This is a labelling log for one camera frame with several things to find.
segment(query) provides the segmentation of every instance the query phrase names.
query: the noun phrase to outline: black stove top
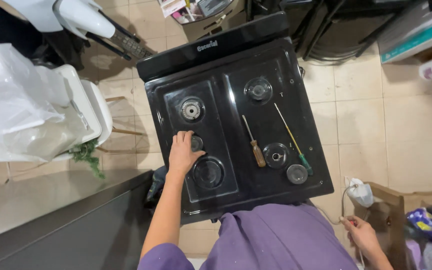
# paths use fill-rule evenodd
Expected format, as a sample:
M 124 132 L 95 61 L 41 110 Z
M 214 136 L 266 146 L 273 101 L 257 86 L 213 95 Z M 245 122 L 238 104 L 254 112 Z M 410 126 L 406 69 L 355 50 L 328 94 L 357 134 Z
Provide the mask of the black stove top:
M 275 15 L 286 19 L 283 13 Z M 218 45 L 223 44 L 224 33 L 221 37 Z M 198 44 L 201 41 L 183 47 Z M 173 74 L 153 76 L 145 83 L 166 165 L 172 137 L 180 130 L 194 131 L 193 149 L 207 152 L 185 179 L 184 224 L 334 191 L 291 43 L 273 37 L 251 45 Z M 138 63 L 138 71 L 143 66 Z M 289 167 L 301 161 L 275 103 L 313 168 L 306 181 L 288 179 Z M 262 150 L 265 167 L 256 162 L 242 115 Z

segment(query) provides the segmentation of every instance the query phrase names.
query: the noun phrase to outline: green-handled screwdriver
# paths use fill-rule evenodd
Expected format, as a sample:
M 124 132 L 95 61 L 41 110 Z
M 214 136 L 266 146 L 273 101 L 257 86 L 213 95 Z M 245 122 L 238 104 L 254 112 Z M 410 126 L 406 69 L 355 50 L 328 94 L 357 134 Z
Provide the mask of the green-handled screwdriver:
M 308 171 L 308 175 L 313 175 L 313 169 L 311 168 L 311 166 L 309 165 L 308 161 L 304 157 L 304 154 L 301 152 L 300 148 L 298 147 L 298 144 L 296 143 L 296 140 L 294 139 L 293 134 L 291 133 L 290 128 L 286 124 L 286 121 L 284 120 L 283 115 L 279 111 L 279 108 L 276 105 L 276 103 L 274 104 L 274 106 L 276 107 L 276 110 L 279 113 L 279 116 L 281 116 L 281 119 L 283 120 L 283 123 L 286 126 L 287 132 L 289 133 L 289 136 L 291 136 L 291 139 L 293 140 L 294 145 L 296 145 L 297 152 L 299 153 L 299 159 L 303 163 L 304 168 L 306 168 L 306 170 Z

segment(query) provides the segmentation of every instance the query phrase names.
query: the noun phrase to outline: stove burner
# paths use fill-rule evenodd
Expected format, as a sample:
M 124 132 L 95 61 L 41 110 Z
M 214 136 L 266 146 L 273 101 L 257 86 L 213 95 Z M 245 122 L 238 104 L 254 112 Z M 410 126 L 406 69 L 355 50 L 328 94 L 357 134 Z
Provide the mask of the stove burner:
M 250 80 L 246 86 L 244 86 L 244 93 L 255 101 L 268 101 L 273 94 L 273 88 L 271 84 L 263 78 L 255 78 Z
M 183 103 L 181 113 L 187 120 L 195 120 L 201 115 L 201 103 L 196 99 L 189 99 Z
M 223 165 L 214 156 L 204 156 L 196 161 L 192 171 L 196 184 L 205 189 L 218 187 L 224 176 Z
M 191 151 L 197 152 L 203 150 L 203 140 L 198 136 L 191 136 Z
M 303 165 L 293 164 L 286 171 L 287 178 L 293 184 L 303 184 L 308 179 L 308 171 Z
M 264 160 L 273 169 L 281 169 L 286 166 L 288 156 L 290 155 L 286 146 L 280 143 L 268 144 L 264 148 L 263 153 Z

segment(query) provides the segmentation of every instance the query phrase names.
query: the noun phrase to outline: purple shirt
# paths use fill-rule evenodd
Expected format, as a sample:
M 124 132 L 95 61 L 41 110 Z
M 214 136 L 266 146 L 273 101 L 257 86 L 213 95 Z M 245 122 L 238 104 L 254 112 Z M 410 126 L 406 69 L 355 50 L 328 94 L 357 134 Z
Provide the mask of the purple shirt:
M 221 217 L 201 270 L 357 270 L 333 227 L 310 205 L 267 204 Z M 153 247 L 138 270 L 194 270 L 176 245 Z

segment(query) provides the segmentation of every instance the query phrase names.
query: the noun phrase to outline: wooden-handled screwdriver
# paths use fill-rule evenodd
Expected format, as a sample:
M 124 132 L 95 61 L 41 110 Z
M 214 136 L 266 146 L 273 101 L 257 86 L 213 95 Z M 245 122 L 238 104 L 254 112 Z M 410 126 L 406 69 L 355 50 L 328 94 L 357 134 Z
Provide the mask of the wooden-handled screwdriver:
M 256 157 L 256 162 L 258 163 L 259 167 L 261 168 L 265 167 L 266 161 L 265 158 L 263 157 L 263 153 L 261 153 L 261 149 L 258 146 L 258 142 L 253 138 L 253 134 L 251 134 L 251 130 L 249 129 L 248 126 L 248 121 L 246 121 L 246 117 L 244 117 L 244 115 L 243 115 L 243 120 L 244 120 L 244 124 L 246 124 L 246 128 L 248 129 L 249 137 L 251 137 L 252 152 Z

